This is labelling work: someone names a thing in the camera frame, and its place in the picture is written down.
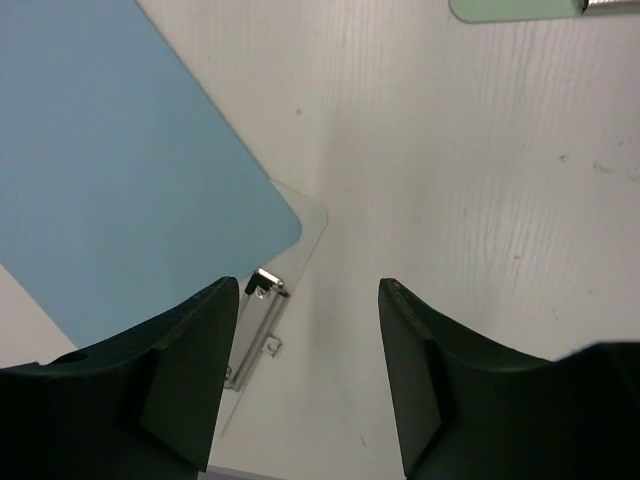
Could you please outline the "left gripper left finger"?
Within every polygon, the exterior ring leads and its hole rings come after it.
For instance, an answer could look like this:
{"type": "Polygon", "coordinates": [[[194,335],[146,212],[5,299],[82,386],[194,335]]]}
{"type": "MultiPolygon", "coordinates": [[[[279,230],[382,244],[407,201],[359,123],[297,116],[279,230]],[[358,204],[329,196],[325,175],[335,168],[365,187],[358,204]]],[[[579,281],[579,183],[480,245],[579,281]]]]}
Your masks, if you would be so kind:
{"type": "Polygon", "coordinates": [[[195,479],[207,469],[239,307],[224,277],[48,364],[1,372],[5,479],[195,479]]]}

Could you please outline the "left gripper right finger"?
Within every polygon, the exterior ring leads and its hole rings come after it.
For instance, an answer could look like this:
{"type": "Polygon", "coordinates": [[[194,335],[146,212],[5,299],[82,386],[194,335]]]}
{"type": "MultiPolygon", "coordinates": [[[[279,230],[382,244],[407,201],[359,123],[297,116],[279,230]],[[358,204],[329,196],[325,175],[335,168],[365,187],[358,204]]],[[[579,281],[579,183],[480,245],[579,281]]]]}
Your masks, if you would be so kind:
{"type": "Polygon", "coordinates": [[[501,345],[380,282],[378,309],[409,479],[635,479],[639,346],[556,361],[501,345]]]}

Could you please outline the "blue clipboard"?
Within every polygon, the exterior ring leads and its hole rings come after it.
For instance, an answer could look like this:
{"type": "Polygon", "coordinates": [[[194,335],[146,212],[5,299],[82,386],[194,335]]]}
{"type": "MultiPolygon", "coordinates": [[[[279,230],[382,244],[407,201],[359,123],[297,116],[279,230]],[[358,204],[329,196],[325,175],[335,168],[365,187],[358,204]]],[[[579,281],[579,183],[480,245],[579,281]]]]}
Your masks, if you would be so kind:
{"type": "Polygon", "coordinates": [[[2,3],[1,262],[77,347],[300,234],[136,3],[2,3]]]}

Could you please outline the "green clipboard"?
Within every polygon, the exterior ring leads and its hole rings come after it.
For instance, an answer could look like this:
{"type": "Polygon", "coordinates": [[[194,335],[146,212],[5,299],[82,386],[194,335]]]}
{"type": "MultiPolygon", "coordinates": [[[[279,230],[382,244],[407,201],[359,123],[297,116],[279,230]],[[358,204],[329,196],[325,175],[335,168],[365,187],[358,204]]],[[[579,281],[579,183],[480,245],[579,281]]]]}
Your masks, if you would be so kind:
{"type": "Polygon", "coordinates": [[[639,13],[638,1],[450,0],[449,6],[456,18],[469,24],[639,13]]]}

